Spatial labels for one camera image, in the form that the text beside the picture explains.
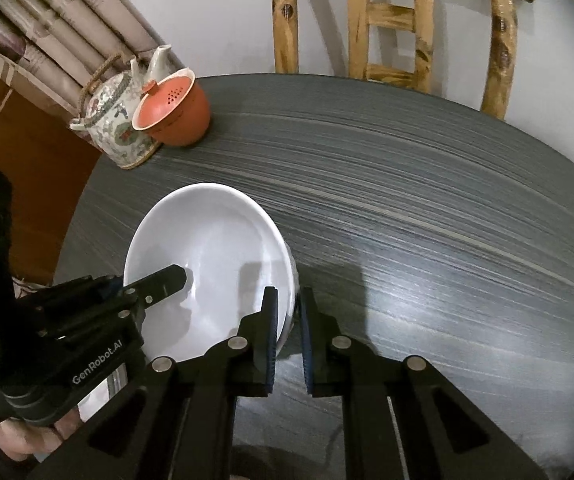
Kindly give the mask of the person's left hand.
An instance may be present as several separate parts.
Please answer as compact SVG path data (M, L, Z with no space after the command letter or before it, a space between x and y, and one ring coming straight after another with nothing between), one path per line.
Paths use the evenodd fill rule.
M22 420L7 419L0 422L0 449L10 460L24 462L35 454L54 452L82 425L77 406L52 427L31 426Z

